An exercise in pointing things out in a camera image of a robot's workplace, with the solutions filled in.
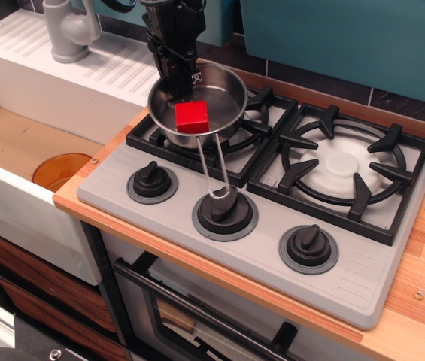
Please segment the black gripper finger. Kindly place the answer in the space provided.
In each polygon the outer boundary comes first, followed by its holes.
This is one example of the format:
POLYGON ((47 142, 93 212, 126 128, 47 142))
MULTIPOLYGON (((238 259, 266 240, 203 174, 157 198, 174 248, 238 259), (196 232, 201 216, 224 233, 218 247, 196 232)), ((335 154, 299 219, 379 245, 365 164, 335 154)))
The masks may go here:
POLYGON ((170 56, 165 58, 165 77, 174 97, 184 96, 193 89, 193 75, 189 62, 170 56))
POLYGON ((169 77, 168 55, 169 51, 164 41, 155 36, 152 32, 147 32, 147 47, 153 54, 154 62, 160 77, 169 77))

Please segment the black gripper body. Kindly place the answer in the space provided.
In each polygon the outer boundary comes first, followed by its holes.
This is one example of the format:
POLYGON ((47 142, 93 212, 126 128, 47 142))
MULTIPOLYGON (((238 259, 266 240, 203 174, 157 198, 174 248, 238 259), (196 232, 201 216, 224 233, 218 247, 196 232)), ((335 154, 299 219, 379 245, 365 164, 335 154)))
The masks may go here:
POLYGON ((190 63, 193 85, 202 76, 197 69, 196 41, 206 28, 206 1, 142 1, 146 14, 142 19, 148 32, 164 41, 170 57, 190 63))

